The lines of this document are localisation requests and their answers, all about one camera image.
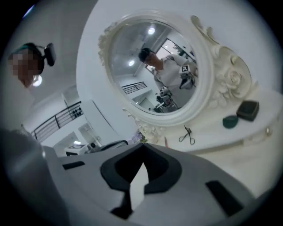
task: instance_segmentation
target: mirror frame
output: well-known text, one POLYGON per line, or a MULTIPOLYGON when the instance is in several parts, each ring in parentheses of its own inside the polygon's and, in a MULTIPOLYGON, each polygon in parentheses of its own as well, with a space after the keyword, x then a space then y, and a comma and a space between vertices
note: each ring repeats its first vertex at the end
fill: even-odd
POLYGON ((104 34, 99 37, 99 48, 101 64, 106 69, 106 76, 111 87, 114 89, 116 97, 122 103, 126 111, 130 112, 130 114, 138 120, 161 127, 184 124, 194 119, 203 110, 210 99, 214 85, 213 57, 204 37, 189 19, 185 20, 170 12, 161 12, 158 10, 137 11, 131 15, 124 16, 121 20, 112 23, 106 28, 104 34), (137 20, 153 20, 168 25, 180 33, 194 51, 198 65, 199 84, 188 103, 175 112, 150 114, 139 109, 121 93, 121 89, 119 89, 112 78, 109 68, 109 53, 113 38, 124 25, 136 22, 137 20))

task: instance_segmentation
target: person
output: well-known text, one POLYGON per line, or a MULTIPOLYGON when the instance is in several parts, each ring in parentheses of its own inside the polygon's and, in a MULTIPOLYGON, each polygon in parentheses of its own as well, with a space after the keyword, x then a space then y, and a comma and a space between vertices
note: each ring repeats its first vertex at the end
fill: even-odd
POLYGON ((188 102, 195 88, 191 90, 179 88, 182 83, 179 70, 184 64, 189 64, 191 73, 197 76, 198 70, 194 62, 189 62, 186 58, 175 54, 169 54, 165 58, 159 59, 149 48, 143 48, 138 58, 141 62, 154 67, 153 79, 158 89, 167 87, 178 107, 182 107, 188 102))
POLYGON ((13 75, 28 88, 38 80, 44 68, 44 61, 35 44, 26 43, 8 57, 13 75))

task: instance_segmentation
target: white ceiling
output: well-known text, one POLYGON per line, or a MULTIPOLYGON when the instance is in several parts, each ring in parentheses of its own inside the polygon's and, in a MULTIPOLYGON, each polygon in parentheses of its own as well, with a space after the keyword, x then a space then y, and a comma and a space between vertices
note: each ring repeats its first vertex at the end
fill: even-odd
POLYGON ((168 33, 167 27, 158 23, 142 22, 124 26, 116 35, 111 49, 112 75, 133 75, 141 64, 138 58, 141 48, 152 48, 161 37, 166 37, 168 33), (151 27, 155 28, 152 35, 148 34, 151 27), (135 61, 133 66, 128 65, 130 60, 135 61))
POLYGON ((53 67, 45 63, 42 84, 31 87, 34 104, 62 93, 76 84, 76 57, 88 16, 97 0, 41 0, 15 30, 7 49, 27 42, 46 46, 52 42, 57 59, 53 67))

